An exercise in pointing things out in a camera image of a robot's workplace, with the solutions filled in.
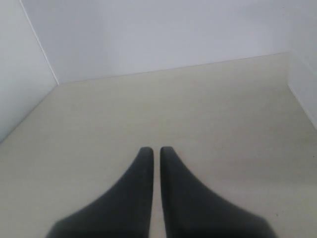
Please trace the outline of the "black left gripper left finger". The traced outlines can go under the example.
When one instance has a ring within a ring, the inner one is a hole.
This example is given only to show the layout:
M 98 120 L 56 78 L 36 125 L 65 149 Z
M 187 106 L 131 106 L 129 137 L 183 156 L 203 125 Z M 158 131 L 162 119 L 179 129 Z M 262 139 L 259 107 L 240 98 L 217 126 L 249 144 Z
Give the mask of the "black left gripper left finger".
M 154 152 L 140 148 L 122 177 L 96 201 L 59 220 L 50 238 L 147 238 L 154 188 Z

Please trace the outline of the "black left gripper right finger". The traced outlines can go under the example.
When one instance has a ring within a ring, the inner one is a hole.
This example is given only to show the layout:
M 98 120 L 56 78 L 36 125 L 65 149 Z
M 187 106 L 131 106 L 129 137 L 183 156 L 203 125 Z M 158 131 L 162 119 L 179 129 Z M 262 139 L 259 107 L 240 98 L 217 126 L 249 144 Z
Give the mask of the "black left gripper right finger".
M 181 161 L 172 147 L 160 149 L 160 188 L 168 238 L 273 238 L 262 217 L 220 197 Z

